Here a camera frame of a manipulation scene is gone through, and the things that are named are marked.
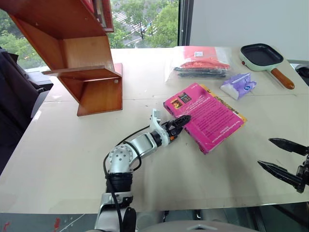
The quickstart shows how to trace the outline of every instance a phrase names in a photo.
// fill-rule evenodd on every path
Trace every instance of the book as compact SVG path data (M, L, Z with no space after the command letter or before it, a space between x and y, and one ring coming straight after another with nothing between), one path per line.
M247 119L206 86L194 83L163 103L174 117L190 115L184 129L206 154L244 125Z

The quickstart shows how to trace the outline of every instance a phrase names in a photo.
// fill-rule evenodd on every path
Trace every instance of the orange wooden handle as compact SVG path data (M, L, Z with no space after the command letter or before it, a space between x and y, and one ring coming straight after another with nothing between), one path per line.
M283 75L278 69L273 69L271 73L288 89L294 89L294 83L285 75Z

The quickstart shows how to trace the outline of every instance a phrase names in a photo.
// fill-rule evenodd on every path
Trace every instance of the plastic bag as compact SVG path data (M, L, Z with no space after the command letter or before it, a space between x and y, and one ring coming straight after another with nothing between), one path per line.
M175 77L222 79L231 70L228 54L221 47L178 46L169 61L165 81Z

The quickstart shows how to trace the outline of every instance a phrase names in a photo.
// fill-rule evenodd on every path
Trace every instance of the table surface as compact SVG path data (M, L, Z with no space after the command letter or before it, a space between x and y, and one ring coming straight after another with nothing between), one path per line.
M239 48L233 71L248 73ZM284 60L281 70L295 84L285 89L267 72L252 72L258 84L236 101L219 89L222 80L164 81L171 48L116 49L123 64L123 110L77 117L78 103L54 77L54 86L30 123L0 177L0 211L81 214L98 211L105 191L102 161L124 137L149 124L152 108L163 121L163 102L193 82L205 84L248 122L211 153L203 155L183 132L177 141L142 160L133 174L132 207L137 211L256 206L309 201L258 165L264 160L296 173L304 157L277 148L268 138L309 144L309 88Z

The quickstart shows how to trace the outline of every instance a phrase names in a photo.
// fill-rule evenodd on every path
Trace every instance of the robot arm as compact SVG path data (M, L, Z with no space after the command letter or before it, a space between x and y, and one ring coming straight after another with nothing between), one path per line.
M106 178L106 193L101 198L100 209L95 225L96 230L104 232L119 232L119 217L117 206L122 218L122 227L126 232L135 231L136 212L129 207L133 201L131 184L133 171L140 167L132 169L134 161L139 160L154 153L158 147L167 146L182 131L183 126L190 121L190 116L182 116L172 122L159 125L159 111L153 109L150 118L151 133L144 133L130 142L118 145L108 154L110 169ZM112 194L115 194L117 203L114 202Z

